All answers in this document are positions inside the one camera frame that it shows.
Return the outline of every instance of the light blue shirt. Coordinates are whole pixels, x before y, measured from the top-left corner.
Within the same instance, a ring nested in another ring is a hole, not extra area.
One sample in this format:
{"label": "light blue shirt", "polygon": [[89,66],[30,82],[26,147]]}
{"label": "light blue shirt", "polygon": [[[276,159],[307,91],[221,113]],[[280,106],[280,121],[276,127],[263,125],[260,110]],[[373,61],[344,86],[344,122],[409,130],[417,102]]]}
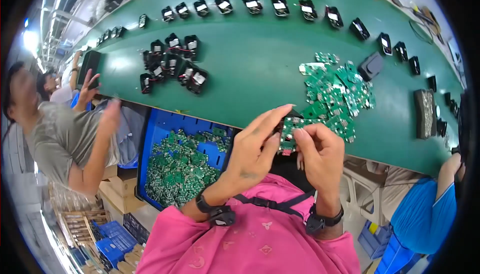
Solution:
{"label": "light blue shirt", "polygon": [[394,233],[402,246],[423,254],[433,254],[442,245],[457,212],[452,183],[435,201],[437,182],[423,178],[410,189],[393,214]]}

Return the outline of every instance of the green workbench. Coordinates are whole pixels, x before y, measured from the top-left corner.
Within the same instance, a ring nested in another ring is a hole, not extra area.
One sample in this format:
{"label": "green workbench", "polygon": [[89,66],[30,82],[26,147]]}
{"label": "green workbench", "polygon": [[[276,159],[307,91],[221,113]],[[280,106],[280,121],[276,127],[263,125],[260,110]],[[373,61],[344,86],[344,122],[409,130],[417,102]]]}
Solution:
{"label": "green workbench", "polygon": [[[193,13],[189,19],[161,21],[161,9],[174,8],[185,1]],[[96,40],[106,29],[138,23],[141,14],[151,19],[145,29],[126,31],[122,39],[108,40],[98,50],[102,74],[100,93],[165,110],[187,110],[186,114],[235,127],[245,127],[262,112],[281,104],[307,107],[305,77],[298,71],[300,63],[314,62],[315,52],[333,53],[341,63],[355,65],[379,49],[380,32],[390,35],[392,45],[405,42],[409,57],[417,55],[422,74],[414,77],[407,63],[387,56],[383,71],[374,80],[377,106],[361,110],[355,118],[355,142],[345,145],[347,154],[436,176],[450,155],[448,147],[458,144],[457,121],[443,99],[450,91],[460,102],[463,91],[455,73],[439,48],[421,41],[409,25],[409,17],[386,0],[312,0],[319,13],[315,22],[301,15],[298,0],[287,0],[290,16],[276,17],[270,0],[260,0],[263,14],[248,13],[242,0],[230,0],[234,11],[221,15],[214,0],[206,0],[211,13],[206,18],[195,14],[197,0],[131,0],[115,10],[91,30],[77,48]],[[339,9],[345,27],[333,30],[323,19],[325,5]],[[360,42],[348,29],[359,17],[371,37]],[[172,79],[154,85],[153,92],[140,92],[139,76],[144,73],[141,53],[156,39],[164,42],[170,33],[196,34],[201,41],[197,66],[209,72],[201,95],[194,95]],[[438,92],[435,101],[441,117],[448,122],[449,144],[440,137],[416,139],[416,115],[413,91],[428,88],[426,77],[435,75]]]}

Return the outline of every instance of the blue plastic bin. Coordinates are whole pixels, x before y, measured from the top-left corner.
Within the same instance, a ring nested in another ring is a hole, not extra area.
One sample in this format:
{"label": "blue plastic bin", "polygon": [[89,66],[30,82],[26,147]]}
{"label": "blue plastic bin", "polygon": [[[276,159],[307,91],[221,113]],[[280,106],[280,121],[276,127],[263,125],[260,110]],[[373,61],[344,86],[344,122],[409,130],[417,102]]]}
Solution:
{"label": "blue plastic bin", "polygon": [[368,230],[370,225],[371,221],[367,220],[358,237],[358,241],[370,256],[370,259],[377,259],[382,257],[385,252],[390,236],[392,235],[392,229],[389,225],[379,226],[375,234],[372,234]]}
{"label": "blue plastic bin", "polygon": [[117,268],[117,263],[123,260],[123,252],[115,246],[111,239],[108,237],[95,243],[95,246],[99,252],[103,253],[105,257],[110,261],[112,267]]}
{"label": "blue plastic bin", "polygon": [[105,223],[100,227],[102,235],[108,237],[115,246],[123,253],[133,250],[137,240],[117,221]]}
{"label": "blue plastic bin", "polygon": [[400,271],[415,255],[415,252],[400,245],[396,235],[390,238],[385,253],[378,264],[375,274],[395,274]]}
{"label": "blue plastic bin", "polygon": [[[226,130],[227,136],[232,137],[232,130],[229,129],[228,126],[152,108],[145,132],[144,144],[141,146],[139,157],[137,197],[148,202],[159,211],[163,210],[163,207],[157,201],[148,197],[145,191],[148,158],[152,152],[153,143],[160,143],[162,139],[167,138],[171,130],[178,133],[179,129],[183,129],[185,134],[195,135],[196,133],[203,133],[204,131],[212,133],[214,127]],[[220,171],[222,170],[227,154],[226,152],[220,152],[217,144],[210,141],[200,143],[197,150],[208,155],[207,164],[209,166],[217,168]]]}

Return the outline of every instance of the pink sweatshirt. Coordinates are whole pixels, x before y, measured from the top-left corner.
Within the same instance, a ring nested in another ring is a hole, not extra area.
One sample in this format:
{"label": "pink sweatshirt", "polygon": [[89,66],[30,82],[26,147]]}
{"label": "pink sweatshirt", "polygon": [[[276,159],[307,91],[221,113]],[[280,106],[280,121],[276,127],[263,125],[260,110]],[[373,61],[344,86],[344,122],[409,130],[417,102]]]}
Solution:
{"label": "pink sweatshirt", "polygon": [[[244,192],[277,202],[303,192],[286,179],[268,174]],[[306,220],[313,198],[293,207]],[[173,206],[153,226],[136,274],[147,273],[360,273],[353,238],[319,241],[305,233],[297,215],[230,199],[236,223],[229,227],[196,223]]]}

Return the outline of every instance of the grey t-shirt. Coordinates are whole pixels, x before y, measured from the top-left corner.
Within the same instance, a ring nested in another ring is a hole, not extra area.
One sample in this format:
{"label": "grey t-shirt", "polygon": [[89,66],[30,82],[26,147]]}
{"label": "grey t-shirt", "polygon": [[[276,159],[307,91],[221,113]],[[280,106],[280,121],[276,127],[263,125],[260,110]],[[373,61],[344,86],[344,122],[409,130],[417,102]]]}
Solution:
{"label": "grey t-shirt", "polygon": [[[42,102],[42,116],[26,136],[28,149],[38,168],[52,181],[68,187],[72,163],[83,169],[97,134],[100,112],[76,112],[61,103]],[[117,164],[119,150],[115,135],[111,138],[105,167]]]}

